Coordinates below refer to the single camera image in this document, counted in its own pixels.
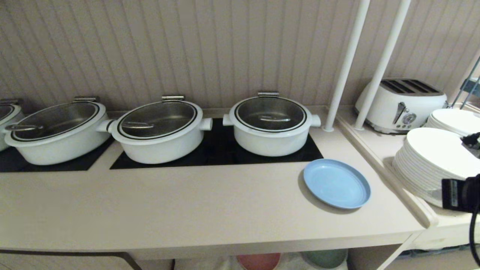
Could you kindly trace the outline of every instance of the toaster lever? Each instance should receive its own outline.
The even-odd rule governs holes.
[[[402,115],[403,111],[406,109],[405,107],[405,103],[403,102],[400,102],[398,104],[398,108],[396,110],[396,114],[395,114],[395,118],[393,119],[393,123],[396,124],[396,122],[398,121],[398,119],[400,118],[400,115]]]

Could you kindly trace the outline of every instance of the pot lid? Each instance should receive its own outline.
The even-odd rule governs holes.
[[[13,112],[12,105],[0,106],[0,122]]]
[[[235,117],[249,128],[269,132],[295,129],[306,121],[305,110],[296,102],[272,96],[259,96],[240,103]]]
[[[99,106],[91,102],[61,104],[38,111],[18,124],[7,126],[17,141],[50,138],[80,127],[95,117]]]
[[[118,125],[118,131],[134,139],[164,137],[186,128],[196,119],[197,114],[197,109],[188,102],[156,102],[125,115]]]

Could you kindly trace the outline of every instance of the black cable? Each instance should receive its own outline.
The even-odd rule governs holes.
[[[475,259],[475,262],[480,266],[480,258],[477,253],[477,247],[475,245],[475,221],[477,220],[477,214],[480,208],[480,200],[477,202],[473,212],[472,212],[472,219],[470,221],[470,234],[469,234],[469,243],[470,243],[470,251],[472,252],[472,256]]]

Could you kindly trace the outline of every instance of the white toaster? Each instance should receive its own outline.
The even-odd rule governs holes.
[[[369,85],[355,103],[357,113]],[[406,133],[425,124],[432,111],[445,108],[446,100],[443,92],[419,80],[383,79],[365,121],[381,133]]]

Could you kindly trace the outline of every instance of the blue plate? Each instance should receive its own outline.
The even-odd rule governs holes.
[[[337,160],[314,160],[303,171],[308,189],[323,202],[355,209],[370,199],[370,185],[356,169]]]

